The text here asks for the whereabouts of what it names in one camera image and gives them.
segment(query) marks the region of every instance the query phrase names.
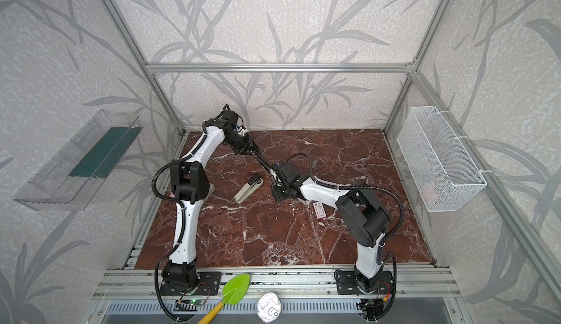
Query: metal vent grille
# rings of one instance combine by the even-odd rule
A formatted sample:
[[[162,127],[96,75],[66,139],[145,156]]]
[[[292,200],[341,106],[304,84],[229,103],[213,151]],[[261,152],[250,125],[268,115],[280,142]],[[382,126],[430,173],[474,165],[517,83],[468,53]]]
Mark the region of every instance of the metal vent grille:
[[[359,313],[355,299],[280,299],[283,313]],[[208,300],[203,306],[189,306],[182,314],[206,314],[220,302]],[[171,311],[175,300],[164,300]],[[112,300],[105,314],[160,314],[157,300]],[[224,305],[222,314],[257,314],[257,299],[245,299],[236,305]]]

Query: white wire mesh basket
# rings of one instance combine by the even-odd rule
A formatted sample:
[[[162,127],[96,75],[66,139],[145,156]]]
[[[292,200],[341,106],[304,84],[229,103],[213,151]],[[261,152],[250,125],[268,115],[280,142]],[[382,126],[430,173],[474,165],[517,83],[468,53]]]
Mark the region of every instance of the white wire mesh basket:
[[[410,108],[397,142],[429,212],[456,211],[487,186],[434,106]]]

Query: clear plastic tray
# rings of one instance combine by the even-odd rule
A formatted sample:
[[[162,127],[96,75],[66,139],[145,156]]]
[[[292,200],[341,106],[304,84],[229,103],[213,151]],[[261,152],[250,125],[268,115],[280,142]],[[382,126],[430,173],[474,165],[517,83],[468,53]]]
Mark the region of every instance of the clear plastic tray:
[[[137,119],[100,110],[13,199],[35,210],[82,211],[138,136]]]

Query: small card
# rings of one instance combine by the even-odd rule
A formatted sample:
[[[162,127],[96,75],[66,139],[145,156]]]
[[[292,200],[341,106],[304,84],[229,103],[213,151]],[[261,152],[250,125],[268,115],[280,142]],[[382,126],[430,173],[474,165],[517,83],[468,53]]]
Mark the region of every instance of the small card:
[[[323,204],[321,202],[314,202],[314,210],[316,211],[316,216],[318,219],[322,219],[327,217],[325,214],[325,209],[323,208]]]

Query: red wire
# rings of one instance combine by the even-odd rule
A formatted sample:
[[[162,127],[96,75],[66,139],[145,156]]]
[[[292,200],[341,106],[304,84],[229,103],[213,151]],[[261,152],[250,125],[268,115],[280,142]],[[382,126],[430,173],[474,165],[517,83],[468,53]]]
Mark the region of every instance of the red wire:
[[[388,286],[388,294],[386,295],[386,297],[389,297],[389,294],[390,294],[390,291],[389,291],[389,284],[386,283],[385,281],[381,281],[380,283],[384,283],[384,284],[386,284],[386,285]]]
[[[210,286],[207,283],[202,283],[202,282],[199,284],[199,286],[201,286],[203,284],[206,285],[207,289],[209,290],[209,292],[207,293],[207,298],[205,299],[205,302],[204,302],[204,303],[206,303],[208,301],[209,297],[210,297]]]

